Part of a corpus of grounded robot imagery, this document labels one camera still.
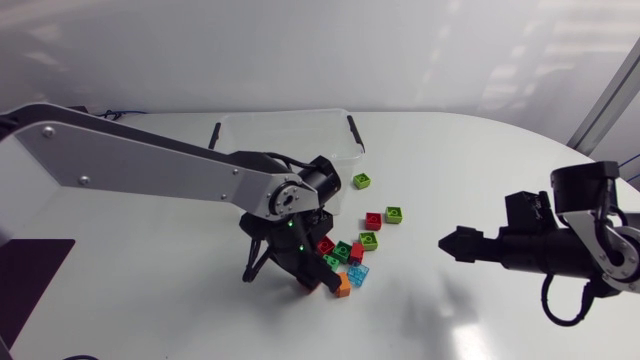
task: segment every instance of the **red block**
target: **red block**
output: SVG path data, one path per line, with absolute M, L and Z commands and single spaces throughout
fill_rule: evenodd
M 364 245 L 361 243 L 353 243 L 351 247 L 351 254 L 349 255 L 349 264 L 353 264 L 357 262 L 358 264 L 362 264 L 362 258 L 364 257 Z
M 325 236 L 320 242 L 318 242 L 317 249 L 318 252 L 322 255 L 329 255 L 333 251 L 333 248 L 336 247 L 336 244 L 331 241 L 327 236 Z
M 375 213 L 367 213 L 364 227 L 367 230 L 378 231 L 382 227 L 382 215 Z

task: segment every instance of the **screw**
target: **screw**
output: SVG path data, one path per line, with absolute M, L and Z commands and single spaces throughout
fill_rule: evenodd
M 47 139 L 51 139 L 55 134 L 56 130 L 51 126 L 45 126 L 44 129 L 42 129 L 42 136 L 46 137 Z
M 91 182 L 91 178 L 88 176 L 82 175 L 78 178 L 78 184 L 82 186 L 89 185 L 90 182 Z

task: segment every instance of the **white wall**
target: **white wall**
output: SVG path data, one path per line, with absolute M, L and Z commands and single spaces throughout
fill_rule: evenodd
M 3 0 L 0 108 L 439 110 L 566 142 L 634 0 Z
M 614 160 L 619 164 L 640 154 L 640 94 L 631 101 L 618 121 L 591 153 L 597 161 Z M 629 179 L 640 174 L 640 158 L 620 168 L 620 176 Z M 633 187 L 640 190 L 640 178 L 633 180 Z

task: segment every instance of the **robotic arm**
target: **robotic arm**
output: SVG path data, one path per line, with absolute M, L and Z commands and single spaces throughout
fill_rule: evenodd
M 546 192 L 520 192 L 505 198 L 508 225 L 496 239 L 459 226 L 439 247 L 456 261 L 499 262 L 506 269 L 547 274 L 542 286 L 545 314 L 557 325 L 576 325 L 595 298 L 640 292 L 640 214 L 625 214 L 617 207 L 618 177 L 618 164 L 611 161 L 555 170 L 555 212 L 566 228 L 556 224 Z M 622 226 L 613 226 L 611 215 L 617 215 Z M 589 280 L 575 319 L 559 319 L 549 309 L 547 294 L 555 275 Z
M 0 114 L 0 141 L 11 139 L 61 186 L 242 208 L 247 213 L 240 226 L 252 238 L 246 282 L 271 259 L 308 288 L 322 282 L 333 292 L 340 286 L 340 277 L 315 253 L 333 227 L 322 207 L 341 187 L 321 156 L 305 164 L 274 153 L 224 155 L 50 104 Z M 302 170 L 294 173 L 292 164 Z M 1 224 L 0 240 L 10 235 Z M 258 260 L 262 240 L 268 248 Z

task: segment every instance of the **transparent blue block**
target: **transparent blue block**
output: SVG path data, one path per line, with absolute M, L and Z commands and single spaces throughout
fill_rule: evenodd
M 367 277 L 368 273 L 368 267 L 355 263 L 351 267 L 349 267 L 349 270 L 347 270 L 347 277 L 349 278 L 349 282 L 352 283 L 355 287 L 360 287 L 362 286 L 364 278 Z

